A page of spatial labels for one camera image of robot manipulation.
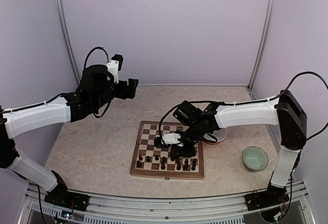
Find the aluminium post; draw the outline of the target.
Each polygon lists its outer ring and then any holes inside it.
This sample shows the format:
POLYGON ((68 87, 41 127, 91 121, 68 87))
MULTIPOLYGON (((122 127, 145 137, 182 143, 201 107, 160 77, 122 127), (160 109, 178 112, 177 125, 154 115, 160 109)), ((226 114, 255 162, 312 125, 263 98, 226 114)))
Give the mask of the aluminium post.
POLYGON ((256 59, 255 59, 253 71, 252 71, 252 74, 251 74, 251 77, 250 77, 250 80, 248 83, 248 89, 250 91, 252 91, 254 89, 255 82, 256 82, 256 79, 257 79, 257 76, 258 76, 258 73, 260 70, 260 65, 262 63, 263 54, 264 54, 265 47, 266 47, 267 40, 268 40, 270 24, 271 24, 271 20, 272 20, 272 14, 274 11, 274 4, 275 4, 275 0, 267 1, 264 23, 263 23, 261 37, 260 37, 260 41, 259 41, 259 47, 258 47, 258 50, 256 53, 256 59))
POLYGON ((65 15, 63 0, 55 0, 55 4, 56 4, 56 10, 57 10, 58 18, 59 18, 61 33, 63 36, 64 45, 65 45, 66 53, 68 56, 69 65, 71 67, 76 86, 78 86, 81 75, 80 75, 80 70, 78 68, 78 65, 77 65, 77 62, 76 62, 76 59, 74 56, 72 44, 71 44, 69 29, 68 29, 68 25, 66 22, 66 15, 65 15))

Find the white and orange bowl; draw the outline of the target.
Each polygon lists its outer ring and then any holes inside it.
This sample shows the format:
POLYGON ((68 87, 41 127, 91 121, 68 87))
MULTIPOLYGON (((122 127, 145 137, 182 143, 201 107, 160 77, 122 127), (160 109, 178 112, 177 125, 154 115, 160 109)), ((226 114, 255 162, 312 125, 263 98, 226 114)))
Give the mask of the white and orange bowl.
POLYGON ((217 145, 223 140, 225 140, 227 136, 227 131, 226 129, 220 129, 214 131, 213 133, 209 133, 207 136, 208 136, 208 140, 210 141, 210 142, 207 141, 208 144, 217 145))

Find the right aluminium post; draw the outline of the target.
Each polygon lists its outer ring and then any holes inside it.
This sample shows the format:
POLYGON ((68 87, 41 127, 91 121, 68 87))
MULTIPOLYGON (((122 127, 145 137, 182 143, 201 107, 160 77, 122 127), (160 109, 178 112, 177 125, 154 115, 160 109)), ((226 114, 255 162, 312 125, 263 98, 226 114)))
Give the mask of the right aluminium post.
POLYGON ((260 65, 262 63, 263 54, 264 54, 265 47, 266 47, 267 40, 268 40, 270 24, 271 24, 271 20, 272 20, 272 14, 274 11, 274 4, 275 4, 275 0, 267 1, 264 23, 263 23, 261 37, 260 37, 260 41, 259 41, 259 47, 258 47, 258 50, 256 53, 256 59, 255 59, 253 71, 252 71, 252 74, 251 74, 251 77, 250 77, 250 80, 248 83, 248 89, 250 91, 252 91, 254 89, 255 82, 256 82, 256 79, 257 79, 257 76, 258 76, 258 73, 260 70, 260 65))

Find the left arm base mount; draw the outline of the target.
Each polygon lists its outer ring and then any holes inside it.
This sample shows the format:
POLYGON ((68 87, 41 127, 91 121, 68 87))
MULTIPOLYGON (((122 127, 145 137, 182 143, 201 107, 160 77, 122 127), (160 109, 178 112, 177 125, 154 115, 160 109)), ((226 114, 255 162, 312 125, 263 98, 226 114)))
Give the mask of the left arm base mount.
POLYGON ((66 186, 57 185, 52 191, 47 192, 45 202, 71 210, 85 212, 90 197, 86 194, 75 193, 67 190, 66 186))

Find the dark pawn front centre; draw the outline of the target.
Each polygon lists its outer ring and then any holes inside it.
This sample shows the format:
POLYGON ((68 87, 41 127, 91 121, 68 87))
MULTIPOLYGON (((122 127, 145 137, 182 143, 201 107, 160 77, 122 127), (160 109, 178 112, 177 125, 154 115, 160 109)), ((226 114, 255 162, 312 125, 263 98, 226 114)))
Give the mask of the dark pawn front centre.
POLYGON ((161 169, 162 169, 162 170, 165 170, 165 169, 166 169, 165 162, 162 162, 162 163, 161 163, 161 169))

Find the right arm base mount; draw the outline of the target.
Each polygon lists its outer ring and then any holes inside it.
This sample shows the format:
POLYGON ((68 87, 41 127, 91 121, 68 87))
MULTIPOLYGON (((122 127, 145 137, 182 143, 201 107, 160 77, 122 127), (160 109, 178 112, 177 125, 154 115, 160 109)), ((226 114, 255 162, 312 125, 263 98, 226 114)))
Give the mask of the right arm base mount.
POLYGON ((271 207, 290 200, 286 187, 275 187, 271 183, 265 191, 253 191, 246 194, 244 199, 248 211, 271 207))

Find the aluminium front rail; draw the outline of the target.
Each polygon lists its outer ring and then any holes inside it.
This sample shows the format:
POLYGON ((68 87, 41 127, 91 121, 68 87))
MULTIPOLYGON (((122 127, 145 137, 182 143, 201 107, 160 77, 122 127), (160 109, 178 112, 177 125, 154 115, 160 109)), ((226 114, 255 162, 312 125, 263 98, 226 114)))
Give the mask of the aluminium front rail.
POLYGON ((28 186, 16 223, 262 223, 261 210, 249 211, 246 193, 197 198, 138 198, 89 193, 85 211, 68 209, 44 197, 34 184, 28 186))

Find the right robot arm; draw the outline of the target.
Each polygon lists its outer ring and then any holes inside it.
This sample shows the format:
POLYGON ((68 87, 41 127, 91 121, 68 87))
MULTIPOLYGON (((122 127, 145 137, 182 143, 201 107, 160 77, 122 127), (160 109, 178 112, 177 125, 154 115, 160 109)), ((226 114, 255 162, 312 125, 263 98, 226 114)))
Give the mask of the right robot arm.
POLYGON ((166 145, 178 145, 183 152, 207 133, 220 129, 248 125, 280 127, 281 149, 271 177, 271 187, 262 194, 262 201, 272 206, 282 197, 282 190, 294 169, 296 159, 306 144, 307 116, 290 91, 276 97, 243 103, 209 101, 204 110, 191 101, 184 101, 174 111, 174 117, 187 129, 164 135, 166 145))

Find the green glass bowl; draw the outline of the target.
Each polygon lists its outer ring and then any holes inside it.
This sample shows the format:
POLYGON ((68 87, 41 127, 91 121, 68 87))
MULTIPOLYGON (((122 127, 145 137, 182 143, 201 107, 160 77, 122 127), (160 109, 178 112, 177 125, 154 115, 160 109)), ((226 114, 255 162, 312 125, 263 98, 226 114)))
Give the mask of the green glass bowl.
POLYGON ((262 171, 268 166, 269 158, 262 148, 250 146, 243 150, 242 162, 250 171, 262 171))

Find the wooden chess board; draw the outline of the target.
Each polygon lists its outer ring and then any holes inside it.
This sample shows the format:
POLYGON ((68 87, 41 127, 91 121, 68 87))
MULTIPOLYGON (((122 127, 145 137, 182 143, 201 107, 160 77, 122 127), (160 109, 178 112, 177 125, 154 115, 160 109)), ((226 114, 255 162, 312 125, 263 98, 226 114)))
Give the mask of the wooden chess board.
POLYGON ((138 136, 134 148, 134 154, 130 166, 130 175, 135 177, 147 178, 164 178, 164 179, 180 179, 180 180, 202 180, 204 179, 204 163, 203 163, 203 147, 202 142, 195 145, 197 154, 188 158, 188 169, 185 171, 183 166, 187 157, 180 157, 181 169, 176 170, 177 163, 170 159, 171 148, 156 148, 154 139, 159 135, 159 122, 157 121, 141 121, 138 130, 138 136), (142 167, 138 168, 136 162, 142 156, 142 167), (159 160, 155 160, 155 155, 159 156, 159 160), (151 161, 146 162, 146 156, 150 156, 151 161), (166 169, 161 169, 162 158, 166 157, 166 169), (191 170, 193 159, 197 159, 195 171, 191 170))

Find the left aluminium post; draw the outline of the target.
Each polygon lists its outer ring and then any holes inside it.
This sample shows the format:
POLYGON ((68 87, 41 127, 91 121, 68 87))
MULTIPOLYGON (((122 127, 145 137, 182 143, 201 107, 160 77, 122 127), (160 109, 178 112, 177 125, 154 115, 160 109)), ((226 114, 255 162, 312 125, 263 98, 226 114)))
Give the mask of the left aluminium post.
POLYGON ((58 18, 59 18, 61 33, 63 36, 64 45, 65 45, 66 53, 68 56, 69 65, 71 67, 76 86, 78 86, 81 75, 80 75, 80 70, 78 68, 78 65, 77 65, 77 62, 76 62, 76 59, 74 56, 72 44, 71 44, 69 29, 68 29, 68 25, 66 22, 66 15, 65 15, 63 0, 55 0, 55 4, 56 4, 56 10, 57 10, 58 18))

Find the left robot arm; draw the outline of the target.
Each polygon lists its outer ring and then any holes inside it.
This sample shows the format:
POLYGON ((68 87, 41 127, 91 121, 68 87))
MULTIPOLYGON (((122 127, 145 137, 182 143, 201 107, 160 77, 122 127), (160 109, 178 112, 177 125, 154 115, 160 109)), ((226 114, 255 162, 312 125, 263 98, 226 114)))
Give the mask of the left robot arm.
POLYGON ((83 70, 74 92, 61 93, 49 101, 30 106, 1 110, 1 168, 9 169, 47 192, 61 206, 68 205, 72 195, 54 171, 21 154, 14 139, 42 127, 82 120, 89 115, 101 118, 100 108, 108 109, 114 98, 133 99, 139 81, 118 79, 118 62, 91 65, 83 70))

